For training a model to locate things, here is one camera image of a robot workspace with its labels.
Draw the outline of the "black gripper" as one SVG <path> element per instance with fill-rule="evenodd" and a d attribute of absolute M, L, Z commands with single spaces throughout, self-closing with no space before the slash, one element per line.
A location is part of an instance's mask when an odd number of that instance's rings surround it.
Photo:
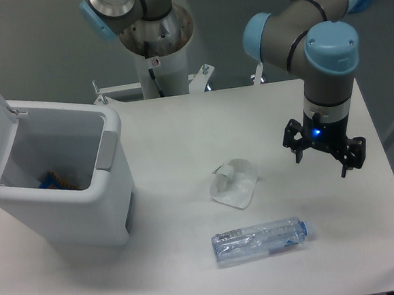
<path fill-rule="evenodd" d="M 300 164 L 303 151 L 309 148 L 330 153 L 342 164 L 341 177 L 348 170 L 361 169 L 365 162 L 366 141 L 363 136 L 350 139 L 346 135 L 349 115 L 334 123 L 313 123 L 313 119 L 303 114 L 303 125 L 291 119 L 284 129 L 283 147 L 290 148 L 295 161 Z"/>

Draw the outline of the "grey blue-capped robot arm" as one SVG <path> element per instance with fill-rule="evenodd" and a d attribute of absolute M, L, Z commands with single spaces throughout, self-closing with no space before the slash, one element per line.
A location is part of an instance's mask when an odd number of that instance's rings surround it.
<path fill-rule="evenodd" d="M 243 49 L 261 63 L 304 82 L 303 120 L 286 124 L 282 144 L 297 161 L 313 148 L 329 153 L 343 171 L 360 169 L 366 141 L 346 134 L 359 37 L 342 18 L 357 0 L 290 0 L 279 15 L 254 15 Z M 119 38 L 133 54 L 147 99 L 191 92 L 186 47 L 193 36 L 188 12 L 172 0 L 83 0 L 80 12 L 105 40 Z"/>

